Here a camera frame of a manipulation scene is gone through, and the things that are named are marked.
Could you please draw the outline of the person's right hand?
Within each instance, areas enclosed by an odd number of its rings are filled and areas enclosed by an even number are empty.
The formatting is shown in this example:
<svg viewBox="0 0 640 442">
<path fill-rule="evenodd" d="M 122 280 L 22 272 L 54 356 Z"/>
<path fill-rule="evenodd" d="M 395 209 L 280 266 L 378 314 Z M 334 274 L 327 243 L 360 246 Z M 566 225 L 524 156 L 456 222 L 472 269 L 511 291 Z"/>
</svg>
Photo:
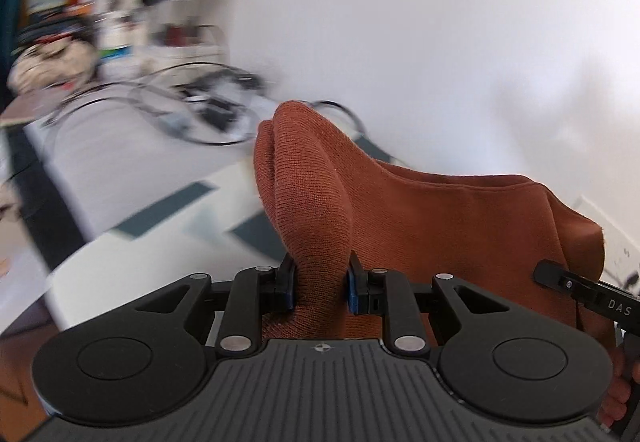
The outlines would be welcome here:
<svg viewBox="0 0 640 442">
<path fill-rule="evenodd" d="M 623 349 L 612 350 L 610 356 L 613 364 L 613 377 L 597 414 L 600 424 L 608 428 L 614 422 L 624 418 L 631 392 L 629 382 L 623 377 L 626 364 Z"/>
</svg>

